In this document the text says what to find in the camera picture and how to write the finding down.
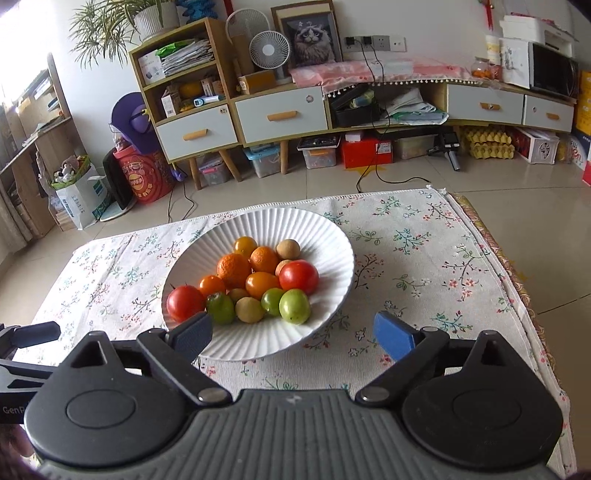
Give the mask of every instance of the pink cloth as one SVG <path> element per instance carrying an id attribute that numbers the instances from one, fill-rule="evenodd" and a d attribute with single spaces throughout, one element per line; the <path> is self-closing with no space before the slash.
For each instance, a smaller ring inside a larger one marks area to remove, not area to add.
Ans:
<path id="1" fill-rule="evenodd" d="M 373 82 L 404 82 L 407 80 L 471 80 L 480 83 L 468 70 L 457 65 L 449 65 L 437 60 L 419 57 L 381 60 L 369 60 L 371 69 L 364 60 L 325 63 L 290 70 L 294 83 L 298 88 L 322 86 L 323 93 L 334 92 L 357 83 Z"/>

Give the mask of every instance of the white fluted plate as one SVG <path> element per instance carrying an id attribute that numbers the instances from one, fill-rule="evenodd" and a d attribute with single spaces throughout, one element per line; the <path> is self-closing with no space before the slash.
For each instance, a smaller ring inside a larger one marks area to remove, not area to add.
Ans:
<path id="1" fill-rule="evenodd" d="M 216 325 L 212 341 L 202 352 L 203 357 L 212 360 L 252 360 L 295 345 L 334 315 L 353 281 L 355 259 L 351 243 L 333 222 L 296 208 L 253 210 L 204 233 L 178 258 L 162 295 L 162 313 L 168 326 L 175 325 L 166 311 L 166 298 L 173 285 L 196 285 L 205 275 L 215 275 L 217 262 L 233 251 L 234 242 L 241 236 L 251 236 L 259 245 L 272 248 L 283 239 L 296 240 L 301 246 L 300 258 L 318 269 L 320 280 L 310 296 L 312 314 L 305 324 L 292 325 L 281 317 L 265 316 L 254 325 L 239 320 L 227 326 Z"/>

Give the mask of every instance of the wooden leg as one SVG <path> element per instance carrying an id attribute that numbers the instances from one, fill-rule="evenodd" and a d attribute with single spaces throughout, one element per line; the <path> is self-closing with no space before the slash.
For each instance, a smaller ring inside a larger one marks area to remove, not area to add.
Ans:
<path id="1" fill-rule="evenodd" d="M 285 175 L 287 173 L 287 153 L 288 153 L 288 141 L 281 140 L 281 173 Z"/>
<path id="2" fill-rule="evenodd" d="M 199 181 L 199 169 L 197 168 L 197 159 L 195 157 L 189 158 L 189 167 L 191 167 L 191 176 L 193 177 L 193 183 L 197 190 L 201 190 L 201 182 Z"/>
<path id="3" fill-rule="evenodd" d="M 234 176 L 236 181 L 242 181 L 242 175 L 240 175 L 240 172 L 236 168 L 236 165 L 234 165 L 234 162 L 232 161 L 232 157 L 230 156 L 228 151 L 227 150 L 220 150 L 218 153 L 222 156 L 222 160 L 224 161 L 224 163 L 228 167 L 228 170 L 230 170 L 230 173 L 232 173 L 232 175 Z"/>

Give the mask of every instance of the cat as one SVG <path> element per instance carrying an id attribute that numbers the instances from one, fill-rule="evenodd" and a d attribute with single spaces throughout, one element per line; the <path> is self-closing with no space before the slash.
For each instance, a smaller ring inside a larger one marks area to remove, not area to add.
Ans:
<path id="1" fill-rule="evenodd" d="M 322 25 L 299 29 L 294 38 L 298 66 L 334 62 L 335 53 L 331 43 L 330 36 Z"/>

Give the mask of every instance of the white paper bag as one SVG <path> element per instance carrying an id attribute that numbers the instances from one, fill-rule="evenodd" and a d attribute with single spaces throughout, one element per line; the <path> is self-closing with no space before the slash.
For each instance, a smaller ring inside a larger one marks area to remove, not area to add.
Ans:
<path id="1" fill-rule="evenodd" d="M 96 169 L 90 165 L 74 185 L 57 190 L 62 205 L 78 230 L 96 223 L 111 203 L 105 184 L 97 176 Z"/>

